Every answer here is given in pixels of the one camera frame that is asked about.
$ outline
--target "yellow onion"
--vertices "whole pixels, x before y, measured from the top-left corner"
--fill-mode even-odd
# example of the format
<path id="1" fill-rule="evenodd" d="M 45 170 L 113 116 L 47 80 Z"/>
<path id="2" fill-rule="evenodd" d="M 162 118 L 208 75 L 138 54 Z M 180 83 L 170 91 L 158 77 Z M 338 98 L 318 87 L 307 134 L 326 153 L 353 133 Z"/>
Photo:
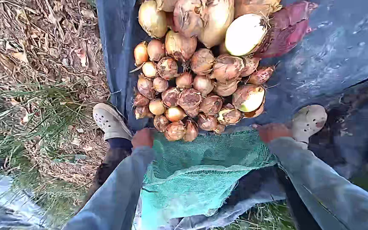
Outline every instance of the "yellow onion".
<path id="1" fill-rule="evenodd" d="M 184 137 L 184 134 L 185 128 L 181 121 L 167 125 L 166 131 L 164 132 L 164 136 L 168 141 L 180 140 Z"/>
<path id="2" fill-rule="evenodd" d="M 160 98 L 151 100 L 148 104 L 148 108 L 154 115 L 160 115 L 166 111 L 166 107 L 164 107 L 164 103 Z"/>
<path id="3" fill-rule="evenodd" d="M 168 89 L 168 81 L 158 76 L 153 80 L 153 87 L 157 92 L 164 92 Z"/>
<path id="4" fill-rule="evenodd" d="M 170 121 L 167 119 L 166 116 L 164 116 L 163 114 L 160 115 L 156 115 L 156 117 L 153 120 L 153 124 L 154 127 L 160 131 L 160 132 L 165 132 L 166 131 L 166 127 L 167 125 L 170 123 Z"/>
<path id="5" fill-rule="evenodd" d="M 240 57 L 228 54 L 219 55 L 210 78 L 215 78 L 221 83 L 227 83 L 237 79 L 244 67 L 244 60 Z"/>
<path id="6" fill-rule="evenodd" d="M 190 119 L 185 122 L 184 141 L 193 141 L 198 136 L 198 125 Z"/>
<path id="7" fill-rule="evenodd" d="M 207 95 L 211 93 L 214 87 L 215 82 L 212 79 L 199 75 L 194 78 L 193 88 L 198 90 L 202 95 Z"/>
<path id="8" fill-rule="evenodd" d="M 144 97 L 149 99 L 153 99 L 156 94 L 156 91 L 153 89 L 153 82 L 146 78 L 143 74 L 139 75 L 137 89 Z"/>
<path id="9" fill-rule="evenodd" d="M 181 91 L 177 104 L 184 110 L 192 110 L 202 102 L 202 95 L 195 89 Z"/>
<path id="10" fill-rule="evenodd" d="M 166 56 L 164 44 L 157 39 L 153 39 L 148 43 L 147 53 L 150 57 L 150 61 L 159 61 L 162 57 Z"/>
<path id="11" fill-rule="evenodd" d="M 191 88 L 193 84 L 193 76 L 189 72 L 184 72 L 175 79 L 175 84 L 179 89 Z"/>
<path id="12" fill-rule="evenodd" d="M 261 58 L 245 57 L 245 68 L 242 70 L 240 77 L 248 76 L 255 72 L 258 68 Z"/>
<path id="13" fill-rule="evenodd" d="M 200 104 L 200 111 L 204 112 L 205 115 L 215 115 L 218 111 L 220 111 L 221 107 L 221 97 L 214 94 L 209 94 L 202 100 Z"/>
<path id="14" fill-rule="evenodd" d="M 180 91 L 176 87 L 174 87 L 169 88 L 161 93 L 161 98 L 163 99 L 163 102 L 167 107 L 175 107 L 177 106 L 179 95 Z"/>
<path id="15" fill-rule="evenodd" d="M 175 60 L 190 60 L 197 48 L 197 38 L 187 38 L 180 33 L 168 31 L 166 34 L 166 53 Z"/>
<path id="16" fill-rule="evenodd" d="M 160 77 L 171 80 L 175 78 L 176 76 L 179 76 L 177 74 L 177 62 L 171 57 L 163 57 L 158 63 L 157 63 L 157 72 L 160 75 Z"/>
<path id="17" fill-rule="evenodd" d="M 228 83 L 217 82 L 217 85 L 214 88 L 214 92 L 218 96 L 227 97 L 236 91 L 238 87 L 238 82 L 239 82 L 239 79 L 236 79 Z"/>
<path id="18" fill-rule="evenodd" d="M 164 11 L 157 9 L 154 0 L 147 0 L 139 9 L 139 24 L 152 38 L 162 38 L 167 32 L 167 19 Z"/>
<path id="19" fill-rule="evenodd" d="M 265 89 L 255 85 L 244 85 L 232 95 L 232 104 L 242 112 L 251 112 L 261 106 Z"/>
<path id="20" fill-rule="evenodd" d="M 179 106 L 167 108 L 164 115 L 166 115 L 167 119 L 171 122 L 178 122 L 187 116 L 184 110 Z"/>
<path id="21" fill-rule="evenodd" d="M 218 112 L 217 120 L 223 125 L 236 124 L 241 120 L 241 112 L 231 104 L 226 104 Z"/>
<path id="22" fill-rule="evenodd" d="M 204 113 L 198 114 L 198 126 L 204 130 L 215 130 L 218 126 L 217 119 L 214 116 L 207 116 Z"/>
<path id="23" fill-rule="evenodd" d="M 134 48 L 134 59 L 136 66 L 140 66 L 148 60 L 147 44 L 145 41 L 136 45 L 136 48 Z"/>

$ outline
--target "brown onion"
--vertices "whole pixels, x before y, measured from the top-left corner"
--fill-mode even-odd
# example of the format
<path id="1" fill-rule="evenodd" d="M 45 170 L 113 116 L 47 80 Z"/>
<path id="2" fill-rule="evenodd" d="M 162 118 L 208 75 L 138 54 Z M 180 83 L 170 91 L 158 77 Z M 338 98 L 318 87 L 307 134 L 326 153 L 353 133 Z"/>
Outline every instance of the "brown onion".
<path id="1" fill-rule="evenodd" d="M 167 108 L 164 115 L 166 115 L 167 119 L 171 122 L 178 122 L 187 116 L 184 110 L 179 106 Z"/>
<path id="2" fill-rule="evenodd" d="M 163 114 L 156 115 L 153 121 L 154 127 L 162 133 L 166 131 L 166 127 L 169 123 L 170 121 Z"/>
<path id="3" fill-rule="evenodd" d="M 200 104 L 200 111 L 204 112 L 205 115 L 215 115 L 218 111 L 220 111 L 221 107 L 221 97 L 214 94 L 209 94 L 202 100 Z"/>
<path id="4" fill-rule="evenodd" d="M 161 98 L 163 99 L 163 102 L 167 107 L 175 107 L 177 106 L 179 95 L 180 91 L 176 87 L 174 87 L 164 91 L 161 94 Z"/>
<path id="5" fill-rule="evenodd" d="M 187 38 L 180 33 L 169 31 L 166 34 L 166 53 L 175 60 L 188 61 L 197 48 L 197 38 Z"/>
<path id="6" fill-rule="evenodd" d="M 217 119 L 214 116 L 207 116 L 204 113 L 198 114 L 198 126 L 204 130 L 215 130 L 218 126 Z"/>
<path id="7" fill-rule="evenodd" d="M 191 69 L 197 75 L 207 75 L 212 71 L 214 55 L 209 49 L 199 49 L 191 57 Z"/>
<path id="8" fill-rule="evenodd" d="M 179 89 L 191 88 L 193 76 L 189 72 L 184 72 L 175 79 L 175 84 Z"/>
<path id="9" fill-rule="evenodd" d="M 210 78 L 215 78 L 221 83 L 227 83 L 237 79 L 244 67 L 244 60 L 240 57 L 229 54 L 219 55 Z"/>
<path id="10" fill-rule="evenodd" d="M 184 110 L 192 110 L 202 102 L 202 95 L 195 89 L 181 91 L 177 104 Z"/>
<path id="11" fill-rule="evenodd" d="M 150 61 L 159 61 L 162 57 L 166 56 L 164 44 L 157 39 L 153 39 L 148 43 L 147 53 L 150 57 Z"/>
<path id="12" fill-rule="evenodd" d="M 198 136 L 198 125 L 190 119 L 185 122 L 184 141 L 193 141 Z"/>
<path id="13" fill-rule="evenodd" d="M 211 93 L 214 87 L 215 82 L 212 79 L 199 75 L 194 78 L 193 88 L 198 90 L 202 95 L 207 95 Z"/>
<path id="14" fill-rule="evenodd" d="M 156 94 L 156 91 L 153 89 L 153 82 L 147 79 L 143 74 L 139 75 L 137 89 L 144 97 L 149 99 L 153 99 Z"/>

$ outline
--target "onion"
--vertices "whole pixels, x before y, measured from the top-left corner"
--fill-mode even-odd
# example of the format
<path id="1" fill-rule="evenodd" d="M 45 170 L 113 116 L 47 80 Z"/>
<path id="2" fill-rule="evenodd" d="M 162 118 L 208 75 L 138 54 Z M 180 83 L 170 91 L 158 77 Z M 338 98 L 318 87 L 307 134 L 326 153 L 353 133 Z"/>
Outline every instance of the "onion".
<path id="1" fill-rule="evenodd" d="M 180 33 L 168 31 L 166 35 L 166 52 L 175 60 L 188 61 L 197 48 L 197 38 L 187 38 Z"/>
<path id="2" fill-rule="evenodd" d="M 167 19 L 164 11 L 157 10 L 154 0 L 147 0 L 139 9 L 139 24 L 152 38 L 162 38 L 167 32 Z"/>
<path id="3" fill-rule="evenodd" d="M 163 99 L 164 104 L 167 107 L 175 107 L 177 106 L 177 100 L 180 95 L 180 91 L 174 87 L 169 88 L 163 93 L 161 93 L 161 98 Z"/>
<path id="4" fill-rule="evenodd" d="M 156 115 L 153 121 L 154 127 L 162 133 L 166 131 L 166 127 L 169 123 L 170 121 L 167 119 L 167 117 L 162 114 Z"/>
<path id="5" fill-rule="evenodd" d="M 145 41 L 136 45 L 136 48 L 134 48 L 134 59 L 136 66 L 140 66 L 148 60 L 147 44 Z"/>
<path id="6" fill-rule="evenodd" d="M 148 43 L 147 53 L 150 57 L 150 61 L 159 61 L 162 57 L 166 56 L 164 44 L 157 39 L 153 39 Z"/>
<path id="7" fill-rule="evenodd" d="M 248 76 L 251 73 L 255 72 L 258 68 L 259 61 L 261 58 L 250 58 L 245 57 L 245 68 L 242 70 L 240 77 Z"/>
<path id="8" fill-rule="evenodd" d="M 214 116 L 207 116 L 204 113 L 198 114 L 198 126 L 204 130 L 215 130 L 218 126 L 217 119 Z"/>
<path id="9" fill-rule="evenodd" d="M 267 32 L 266 26 L 261 23 L 262 19 L 262 16 L 250 13 L 231 23 L 225 36 L 225 47 L 230 54 L 247 55 L 258 49 Z"/>
<path id="10" fill-rule="evenodd" d="M 198 136 L 198 125 L 190 119 L 185 122 L 184 141 L 193 141 Z"/>
<path id="11" fill-rule="evenodd" d="M 209 49 L 199 49 L 191 57 L 191 69 L 197 75 L 207 75 L 212 71 L 214 55 Z"/>
<path id="12" fill-rule="evenodd" d="M 168 141 L 179 140 L 184 137 L 185 128 L 184 124 L 180 122 L 173 122 L 166 127 L 166 131 L 164 132 L 164 136 Z"/>
<path id="13" fill-rule="evenodd" d="M 218 82 L 227 83 L 237 79 L 244 67 L 244 60 L 240 57 L 228 54 L 219 55 L 209 78 L 215 78 Z"/>
<path id="14" fill-rule="evenodd" d="M 228 83 L 217 82 L 217 86 L 215 86 L 214 92 L 218 96 L 227 97 L 236 91 L 238 87 L 238 82 L 239 82 L 239 79 L 236 79 Z"/>
<path id="15" fill-rule="evenodd" d="M 160 115 L 166 111 L 166 107 L 164 107 L 164 103 L 160 98 L 151 100 L 148 104 L 148 108 L 154 115 Z"/>
<path id="16" fill-rule="evenodd" d="M 158 76 L 153 80 L 153 87 L 157 92 L 164 92 L 168 89 L 168 81 Z"/>
<path id="17" fill-rule="evenodd" d="M 236 124 L 241 120 L 241 112 L 231 104 L 226 104 L 218 112 L 217 120 L 223 125 Z"/>
<path id="18" fill-rule="evenodd" d="M 179 76 L 177 74 L 177 63 L 174 59 L 171 57 L 164 57 L 157 63 L 157 72 L 160 75 L 160 77 L 171 80 L 175 78 L 176 76 Z"/>
<path id="19" fill-rule="evenodd" d="M 260 67 L 258 71 L 251 74 L 248 79 L 248 83 L 260 86 L 265 83 L 269 79 L 269 77 L 272 76 L 273 71 L 275 71 L 274 66 Z"/>
<path id="20" fill-rule="evenodd" d="M 166 115 L 167 119 L 169 119 L 171 122 L 178 122 L 187 116 L 184 110 L 179 106 L 169 107 L 164 115 Z"/>
<path id="21" fill-rule="evenodd" d="M 215 82 L 205 76 L 197 75 L 193 81 L 193 88 L 198 90 L 202 95 L 211 93 L 215 87 Z"/>
<path id="22" fill-rule="evenodd" d="M 175 79 L 175 84 L 179 89 L 191 88 L 193 76 L 189 72 L 184 72 Z"/>
<path id="23" fill-rule="evenodd" d="M 143 74 L 139 75 L 137 89 L 144 97 L 149 99 L 153 99 L 156 94 L 156 91 L 153 89 L 153 82 L 147 79 Z"/>
<path id="24" fill-rule="evenodd" d="M 221 106 L 221 97 L 210 94 L 202 100 L 200 104 L 200 111 L 204 112 L 205 115 L 215 115 L 218 111 L 220 111 Z"/>
<path id="25" fill-rule="evenodd" d="M 150 100 L 147 97 L 144 97 L 141 93 L 137 93 L 134 97 L 134 105 L 137 107 L 143 107 L 148 105 Z"/>
<path id="26" fill-rule="evenodd" d="M 196 108 L 202 101 L 202 95 L 195 89 L 185 89 L 181 91 L 177 104 L 184 110 Z"/>
<path id="27" fill-rule="evenodd" d="M 232 104 L 242 112 L 251 112 L 261 106 L 265 97 L 265 89 L 260 86 L 245 85 L 232 95 Z"/>

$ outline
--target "pile of onions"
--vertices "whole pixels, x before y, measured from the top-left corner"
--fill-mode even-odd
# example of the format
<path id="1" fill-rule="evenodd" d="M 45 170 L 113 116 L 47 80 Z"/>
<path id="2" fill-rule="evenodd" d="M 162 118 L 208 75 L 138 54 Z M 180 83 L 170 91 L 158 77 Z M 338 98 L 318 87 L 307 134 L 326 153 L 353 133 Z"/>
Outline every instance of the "pile of onions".
<path id="1" fill-rule="evenodd" d="M 156 94 L 156 91 L 153 89 L 153 82 L 147 79 L 143 74 L 140 74 L 139 76 L 137 89 L 144 97 L 149 99 L 153 99 Z"/>
<path id="2" fill-rule="evenodd" d="M 202 101 L 202 95 L 195 89 L 185 89 L 181 91 L 177 104 L 184 110 L 196 108 Z"/>
<path id="3" fill-rule="evenodd" d="M 207 75 L 212 71 L 214 55 L 209 49 L 199 49 L 191 57 L 191 69 L 197 75 Z"/>
<path id="4" fill-rule="evenodd" d="M 202 95 L 207 95 L 215 87 L 215 82 L 205 76 L 197 75 L 193 81 L 193 88 L 198 90 Z"/>
<path id="5" fill-rule="evenodd" d="M 222 107 L 222 99 L 217 95 L 208 95 L 200 104 L 200 111 L 205 115 L 215 115 Z"/>
<path id="6" fill-rule="evenodd" d="M 187 38 L 180 33 L 168 31 L 166 34 L 166 52 L 175 60 L 190 60 L 197 48 L 197 38 Z"/>
<path id="7" fill-rule="evenodd" d="M 189 72 L 184 72 L 175 79 L 175 84 L 179 89 L 191 88 L 193 84 L 193 76 Z"/>
<path id="8" fill-rule="evenodd" d="M 150 112 L 154 115 L 160 115 L 163 114 L 166 110 L 166 107 L 164 107 L 164 103 L 160 98 L 156 98 L 150 101 L 148 104 L 148 108 Z"/>
<path id="9" fill-rule="evenodd" d="M 181 121 L 167 125 L 166 131 L 164 132 L 164 136 L 168 141 L 180 140 L 184 137 L 184 134 L 185 128 Z"/>
<path id="10" fill-rule="evenodd" d="M 150 57 L 150 61 L 159 61 L 162 57 L 166 56 L 164 44 L 157 39 L 153 39 L 148 43 L 147 53 Z"/>
<path id="11" fill-rule="evenodd" d="M 179 106 L 167 108 L 164 115 L 166 115 L 167 119 L 171 122 L 178 122 L 187 116 L 184 110 Z"/>
<path id="12" fill-rule="evenodd" d="M 177 106 L 179 95 L 180 91 L 176 87 L 174 87 L 164 91 L 161 94 L 161 98 L 163 99 L 163 102 L 167 107 L 175 107 Z"/>
<path id="13" fill-rule="evenodd" d="M 215 78 L 221 83 L 227 83 L 237 79 L 244 67 L 244 60 L 240 57 L 228 54 L 219 55 L 210 78 Z"/>
<path id="14" fill-rule="evenodd" d="M 257 110 L 265 98 L 265 89 L 255 85 L 245 85 L 232 95 L 232 104 L 242 112 Z"/>
<path id="15" fill-rule="evenodd" d="M 139 24 L 152 38 L 162 38 L 167 32 L 167 19 L 164 11 L 157 9 L 154 0 L 147 0 L 139 9 Z"/>

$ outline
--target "onion skin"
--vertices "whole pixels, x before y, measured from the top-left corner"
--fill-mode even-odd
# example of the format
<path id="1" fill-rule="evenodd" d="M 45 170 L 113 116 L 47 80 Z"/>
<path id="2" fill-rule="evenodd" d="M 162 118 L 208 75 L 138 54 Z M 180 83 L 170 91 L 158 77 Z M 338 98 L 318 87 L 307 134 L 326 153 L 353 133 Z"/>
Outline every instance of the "onion skin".
<path id="1" fill-rule="evenodd" d="M 227 83 L 237 79 L 244 67 L 244 60 L 240 57 L 228 54 L 219 55 L 209 78 L 215 78 L 218 82 Z"/>
<path id="2" fill-rule="evenodd" d="M 175 60 L 188 61 L 197 48 L 197 38 L 187 38 L 180 33 L 168 31 L 166 34 L 166 53 Z"/>
<path id="3" fill-rule="evenodd" d="M 195 89 L 181 91 L 177 104 L 184 110 L 192 110 L 202 102 L 202 95 Z"/>
<path id="4" fill-rule="evenodd" d="M 166 56 L 165 46 L 160 40 L 153 39 L 147 45 L 147 53 L 150 61 L 159 61 Z"/>
<path id="5" fill-rule="evenodd" d="M 211 94 L 204 98 L 200 104 L 200 111 L 205 115 L 215 115 L 222 107 L 221 97 Z"/>
<path id="6" fill-rule="evenodd" d="M 157 10 L 154 0 L 146 0 L 139 9 L 139 24 L 152 38 L 162 38 L 167 32 L 167 19 L 164 11 Z"/>

